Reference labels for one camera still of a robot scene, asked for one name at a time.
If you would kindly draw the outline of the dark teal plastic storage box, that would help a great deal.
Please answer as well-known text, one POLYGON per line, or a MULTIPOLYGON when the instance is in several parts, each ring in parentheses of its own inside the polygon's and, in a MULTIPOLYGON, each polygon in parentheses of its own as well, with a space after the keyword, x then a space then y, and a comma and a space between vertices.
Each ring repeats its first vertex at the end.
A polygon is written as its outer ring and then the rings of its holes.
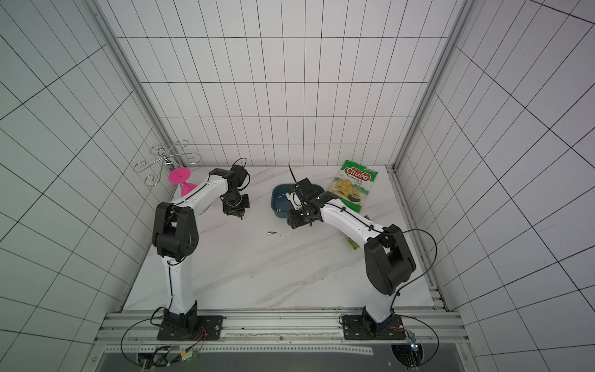
POLYGON ((271 209, 277 218, 286 219, 288 212, 299 209, 293 204, 293 201, 299 202, 297 196, 288 199, 288 192, 292 191, 294 186, 295 184, 279 184, 274 187, 271 194, 271 209))

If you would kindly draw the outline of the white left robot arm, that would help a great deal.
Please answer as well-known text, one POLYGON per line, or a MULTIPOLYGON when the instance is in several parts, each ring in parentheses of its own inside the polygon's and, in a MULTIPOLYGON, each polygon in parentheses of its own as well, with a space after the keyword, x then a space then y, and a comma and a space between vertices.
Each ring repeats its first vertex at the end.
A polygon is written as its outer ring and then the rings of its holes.
POLYGON ((201 184, 189 183, 191 175, 184 167, 170 173, 168 180, 181 186, 181 197, 158 205, 152 234, 152 246, 166 269, 170 295, 164 325, 190 333, 198 326, 192 262, 188 259, 198 247, 196 219, 216 201, 223 203, 227 216, 241 219, 249 209, 249 196, 243 193, 249 184, 249 173, 243 165, 234 164, 229 170, 215 168, 201 184))

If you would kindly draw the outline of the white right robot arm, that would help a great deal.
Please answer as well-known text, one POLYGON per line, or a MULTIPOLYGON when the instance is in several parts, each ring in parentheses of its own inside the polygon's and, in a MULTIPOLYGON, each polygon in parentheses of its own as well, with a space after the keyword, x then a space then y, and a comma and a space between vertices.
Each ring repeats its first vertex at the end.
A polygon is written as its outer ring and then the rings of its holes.
POLYGON ((346 206, 331 192, 317 192, 307 179, 289 187, 287 199, 292 229, 320 221, 333 226, 364 250, 367 279, 373 289, 363 316, 377 325, 393 316, 393 301, 398 288, 408 282, 417 269, 404 232, 395 224, 381 226, 346 206))

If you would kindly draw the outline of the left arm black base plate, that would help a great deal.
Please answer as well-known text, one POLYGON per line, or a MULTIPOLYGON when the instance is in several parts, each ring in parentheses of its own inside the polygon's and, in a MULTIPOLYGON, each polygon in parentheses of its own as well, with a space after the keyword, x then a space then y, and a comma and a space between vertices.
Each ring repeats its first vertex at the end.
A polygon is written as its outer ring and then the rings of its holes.
POLYGON ((157 335, 159 341, 217 341, 223 328, 223 316, 167 316, 157 335))

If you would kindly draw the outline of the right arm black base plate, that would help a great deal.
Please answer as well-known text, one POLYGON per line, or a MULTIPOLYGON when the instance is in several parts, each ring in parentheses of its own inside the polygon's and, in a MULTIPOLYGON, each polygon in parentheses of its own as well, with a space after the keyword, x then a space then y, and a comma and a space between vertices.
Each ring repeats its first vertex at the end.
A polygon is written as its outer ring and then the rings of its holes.
POLYGON ((376 323, 368 315, 339 316, 343 338, 350 341, 405 340, 407 331, 400 316, 389 316, 384 322, 376 323))

